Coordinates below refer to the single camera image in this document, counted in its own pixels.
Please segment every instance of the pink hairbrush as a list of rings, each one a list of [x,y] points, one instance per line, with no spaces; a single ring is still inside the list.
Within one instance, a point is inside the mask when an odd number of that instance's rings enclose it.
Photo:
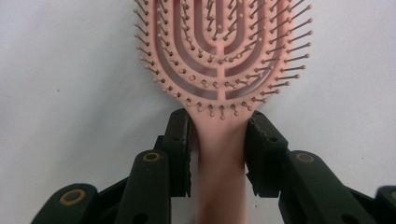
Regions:
[[[135,0],[141,61],[198,133],[196,223],[247,223],[244,138],[253,110],[298,78],[312,35],[301,0]]]

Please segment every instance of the hairbrush head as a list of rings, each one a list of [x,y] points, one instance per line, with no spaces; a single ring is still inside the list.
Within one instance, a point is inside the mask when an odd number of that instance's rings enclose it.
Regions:
[[[311,8],[304,0],[135,1],[140,60],[189,113],[226,119],[252,111],[305,69],[289,66],[309,57],[291,57],[311,46],[293,46],[312,35],[295,34],[312,19],[293,26]]]

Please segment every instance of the hairbrush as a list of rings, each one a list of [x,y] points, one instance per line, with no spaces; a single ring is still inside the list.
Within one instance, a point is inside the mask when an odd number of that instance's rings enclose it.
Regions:
[[[140,60],[199,140],[196,223],[247,223],[244,139],[259,104],[299,78],[304,0],[135,0]]]

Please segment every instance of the black plastic part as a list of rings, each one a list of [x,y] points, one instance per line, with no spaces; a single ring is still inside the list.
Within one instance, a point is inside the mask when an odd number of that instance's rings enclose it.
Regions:
[[[169,224],[169,160],[165,152],[139,153],[120,202],[116,224]]]
[[[44,204],[33,224],[93,223],[90,216],[97,198],[96,188],[88,184],[73,184],[56,191]]]
[[[168,121],[165,135],[158,136],[154,149],[169,156],[171,197],[191,196],[190,140],[191,120],[185,109],[174,111]]]
[[[248,122],[245,137],[247,178],[255,195],[277,198],[280,191],[281,164],[288,151],[288,141],[260,111]]]
[[[94,209],[94,213],[97,214],[98,218],[95,223],[114,223],[127,182],[128,177],[102,190],[98,194]]]
[[[396,186],[384,186],[377,191],[375,218],[379,223],[396,223]]]
[[[306,223],[375,223],[370,214],[315,154],[305,151],[290,152],[285,173],[304,210]]]

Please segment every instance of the white wall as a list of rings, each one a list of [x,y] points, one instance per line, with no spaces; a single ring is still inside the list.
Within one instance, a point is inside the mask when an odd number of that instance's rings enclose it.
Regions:
[[[307,70],[261,111],[290,149],[374,196],[396,185],[396,2],[311,2]],[[138,60],[133,7],[0,2],[0,223],[30,222],[66,185],[121,180],[180,107]],[[175,223],[191,223],[191,201],[173,206]],[[251,223],[281,223],[276,200],[250,196],[249,208]]]

